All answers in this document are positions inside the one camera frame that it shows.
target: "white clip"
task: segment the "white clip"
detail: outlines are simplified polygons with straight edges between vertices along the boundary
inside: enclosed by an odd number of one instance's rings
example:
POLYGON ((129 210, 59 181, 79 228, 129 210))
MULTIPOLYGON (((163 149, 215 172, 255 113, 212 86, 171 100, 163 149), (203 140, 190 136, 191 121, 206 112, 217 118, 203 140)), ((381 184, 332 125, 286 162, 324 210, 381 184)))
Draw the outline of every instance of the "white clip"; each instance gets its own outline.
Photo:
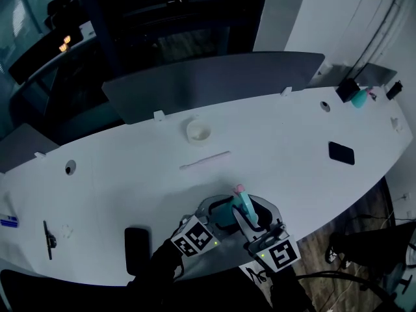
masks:
POLYGON ((289 93, 291 93, 292 92, 292 87, 291 86, 287 86, 286 88, 285 88, 285 90, 284 91, 282 91, 281 93, 280 93, 280 96, 282 96, 282 97, 286 97, 287 95, 289 95, 289 93))
POLYGON ((164 120, 164 113, 162 110, 160 111, 155 111, 153 113, 153 117, 155 118, 155 121, 157 122, 161 122, 162 120, 164 120))
POLYGON ((39 159, 44 159, 44 158, 46 157, 46 154, 44 154, 44 153, 39 153, 39 152, 34 153, 34 155, 35 155, 36 157, 38 157, 39 159))
POLYGON ((398 118, 393 118, 390 117, 390 121, 391 121, 391 127, 397 132, 400 133, 401 131, 403 131, 403 126, 400 123, 400 121, 398 120, 398 118))

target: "smartphone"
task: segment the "smartphone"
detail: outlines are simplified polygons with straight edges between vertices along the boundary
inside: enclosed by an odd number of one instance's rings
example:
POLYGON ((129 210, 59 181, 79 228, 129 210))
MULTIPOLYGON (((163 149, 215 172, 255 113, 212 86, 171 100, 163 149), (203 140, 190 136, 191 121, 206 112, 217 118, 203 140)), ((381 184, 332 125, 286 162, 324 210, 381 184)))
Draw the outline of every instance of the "smartphone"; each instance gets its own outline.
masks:
POLYGON ((330 151, 330 159, 350 165, 354 165, 356 163, 354 150, 351 148, 334 142, 330 142, 328 147, 330 151))
POLYGON ((146 229, 128 227, 124 230, 125 266, 127 272, 139 276, 150 261, 150 238, 146 229))

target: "black glove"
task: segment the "black glove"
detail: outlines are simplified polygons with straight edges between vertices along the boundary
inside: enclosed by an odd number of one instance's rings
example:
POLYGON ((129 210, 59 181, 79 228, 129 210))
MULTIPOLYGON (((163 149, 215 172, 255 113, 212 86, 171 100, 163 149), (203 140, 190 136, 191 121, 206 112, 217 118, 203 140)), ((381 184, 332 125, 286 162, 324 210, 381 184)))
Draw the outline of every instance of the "black glove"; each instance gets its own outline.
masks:
POLYGON ((311 299, 296 279, 292 266, 270 275, 273 282, 271 300, 281 312, 315 311, 311 299))
POLYGON ((174 282, 175 269, 182 264, 181 258, 182 253, 170 239, 166 240, 152 255, 143 275, 127 285, 131 304, 139 299, 141 306, 160 306, 174 282))

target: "black clip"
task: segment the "black clip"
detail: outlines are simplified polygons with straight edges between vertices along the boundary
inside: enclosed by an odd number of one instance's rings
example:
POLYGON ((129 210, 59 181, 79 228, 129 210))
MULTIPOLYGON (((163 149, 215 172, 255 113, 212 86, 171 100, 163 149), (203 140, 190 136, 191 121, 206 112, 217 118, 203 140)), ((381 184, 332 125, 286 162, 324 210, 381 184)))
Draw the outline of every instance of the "black clip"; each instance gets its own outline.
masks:
POLYGON ((49 254, 49 260, 52 260, 52 251, 51 248, 57 247, 57 239, 54 235, 52 235, 46 226, 46 221, 44 221, 44 229, 45 229, 45 236, 46 236, 46 245, 47 245, 47 252, 49 254))

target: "gray partition panel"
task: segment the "gray partition panel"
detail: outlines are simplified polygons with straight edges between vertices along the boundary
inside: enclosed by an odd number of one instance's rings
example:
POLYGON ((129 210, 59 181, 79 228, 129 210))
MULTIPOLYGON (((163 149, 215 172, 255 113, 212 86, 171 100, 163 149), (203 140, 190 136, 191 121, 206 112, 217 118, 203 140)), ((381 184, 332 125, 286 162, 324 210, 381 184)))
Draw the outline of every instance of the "gray partition panel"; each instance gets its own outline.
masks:
POLYGON ((127 124, 165 114, 306 88, 320 53, 253 52, 176 62, 119 77, 103 91, 127 124))
POLYGON ((21 124, 0 142, 0 172, 5 173, 34 159, 34 153, 49 153, 59 146, 27 123, 21 124))
POLYGON ((382 86, 390 82, 396 74, 395 70, 368 63, 354 80, 360 86, 382 86))

